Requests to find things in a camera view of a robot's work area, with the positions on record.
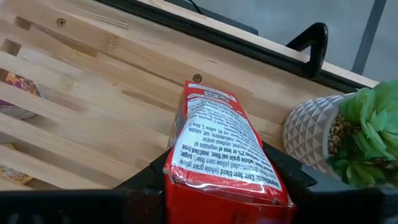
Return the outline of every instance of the screw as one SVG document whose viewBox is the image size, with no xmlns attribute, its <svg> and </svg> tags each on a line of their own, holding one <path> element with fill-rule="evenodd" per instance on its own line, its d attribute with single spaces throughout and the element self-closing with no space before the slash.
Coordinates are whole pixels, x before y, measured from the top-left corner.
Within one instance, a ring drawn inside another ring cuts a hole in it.
<svg viewBox="0 0 398 224">
<path fill-rule="evenodd" d="M 62 18 L 57 19 L 57 25 L 59 27 L 63 27 L 66 23 L 67 23 L 67 21 L 65 19 L 62 19 Z"/>
<path fill-rule="evenodd" d="M 194 76 L 192 77 L 192 80 L 193 80 L 195 83 L 200 83 L 200 82 L 201 82 L 201 75 L 199 75 L 199 74 L 194 75 Z"/>
</svg>

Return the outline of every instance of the nutrition label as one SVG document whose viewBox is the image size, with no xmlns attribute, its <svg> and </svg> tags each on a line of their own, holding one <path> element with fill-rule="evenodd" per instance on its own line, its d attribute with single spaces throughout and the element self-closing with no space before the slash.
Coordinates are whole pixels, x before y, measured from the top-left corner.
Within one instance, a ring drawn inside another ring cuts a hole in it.
<svg viewBox="0 0 398 224">
<path fill-rule="evenodd" d="M 208 98 L 187 103 L 187 122 L 176 142 L 172 165 L 281 190 L 246 118 Z"/>
</svg>

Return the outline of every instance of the soil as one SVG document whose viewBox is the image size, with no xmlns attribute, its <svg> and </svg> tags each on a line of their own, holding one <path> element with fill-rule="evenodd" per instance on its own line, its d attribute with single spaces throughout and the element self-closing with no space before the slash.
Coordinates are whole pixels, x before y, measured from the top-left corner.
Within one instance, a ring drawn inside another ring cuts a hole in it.
<svg viewBox="0 0 398 224">
<path fill-rule="evenodd" d="M 329 140 L 328 140 L 328 150 L 329 154 L 334 155 L 337 153 L 341 147 L 341 138 L 346 133 L 352 133 L 354 127 L 350 122 L 344 119 L 343 115 L 339 113 L 336 119 L 331 124 Z"/>
</svg>

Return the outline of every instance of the gray wall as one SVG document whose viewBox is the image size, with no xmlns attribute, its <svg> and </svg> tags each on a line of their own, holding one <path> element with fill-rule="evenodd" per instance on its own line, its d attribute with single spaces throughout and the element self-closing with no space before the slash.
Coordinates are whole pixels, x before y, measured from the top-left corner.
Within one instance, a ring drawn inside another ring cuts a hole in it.
<svg viewBox="0 0 398 224">
<path fill-rule="evenodd" d="M 326 61 L 351 70 L 374 0 L 194 0 L 200 7 L 242 22 L 261 37 L 287 44 L 314 22 L 329 28 Z M 387 0 L 364 75 L 398 79 L 398 1 Z"/>
</svg>

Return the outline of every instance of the light wood surface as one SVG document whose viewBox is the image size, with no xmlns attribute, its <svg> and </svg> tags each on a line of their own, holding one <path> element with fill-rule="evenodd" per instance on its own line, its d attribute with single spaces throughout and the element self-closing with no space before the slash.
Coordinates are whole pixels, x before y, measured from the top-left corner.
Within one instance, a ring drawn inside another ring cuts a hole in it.
<svg viewBox="0 0 398 224">
<path fill-rule="evenodd" d="M 154 7 L 158 7 L 159 9 L 171 12 L 172 14 L 185 17 L 187 19 L 190 19 L 191 21 L 198 22 L 205 26 L 225 32 L 227 34 L 239 37 L 240 39 L 252 42 L 261 47 L 265 47 L 267 49 L 276 51 L 276 52 L 284 54 L 286 56 L 296 58 L 297 60 L 300 60 L 302 62 L 307 62 L 309 60 L 309 56 L 307 54 L 303 54 L 296 50 L 292 50 L 284 45 L 277 44 L 273 41 L 270 41 L 270 40 L 264 39 L 262 37 L 259 37 L 257 35 L 254 35 L 252 33 L 249 33 L 245 30 L 235 28 L 235 27 L 227 25 L 223 22 L 220 22 L 220 21 L 214 20 L 212 18 L 200 15 L 198 13 L 189 11 L 187 9 L 176 6 L 172 3 L 166 2 L 164 0 L 138 0 L 138 1 L 149 4 Z M 336 74 L 338 76 L 341 76 L 341 77 L 347 78 L 349 80 L 358 82 L 360 84 L 366 85 L 366 86 L 374 87 L 378 83 L 377 81 L 366 78 L 362 75 L 358 75 L 351 71 L 345 70 L 343 68 L 340 68 L 336 65 L 330 64 L 328 62 L 325 62 L 323 64 L 322 69 L 324 69 L 325 71 L 331 72 L 333 74 Z"/>
<path fill-rule="evenodd" d="M 261 138 L 282 151 L 290 111 L 339 94 L 91 0 L 9 0 L 1 9 L 0 68 L 35 81 L 46 95 L 0 83 L 0 99 L 38 114 L 26 121 L 0 114 L 0 139 L 17 148 L 0 147 L 0 164 L 33 175 L 33 189 L 111 188 L 145 168 L 167 150 L 183 83 L 197 73 L 203 83 L 235 93 Z M 66 21 L 62 27 L 59 18 Z M 10 189 L 2 182 L 0 189 Z"/>
<path fill-rule="evenodd" d="M 0 178 L 0 190 L 32 190 L 25 185 L 15 184 L 9 180 Z"/>
</svg>

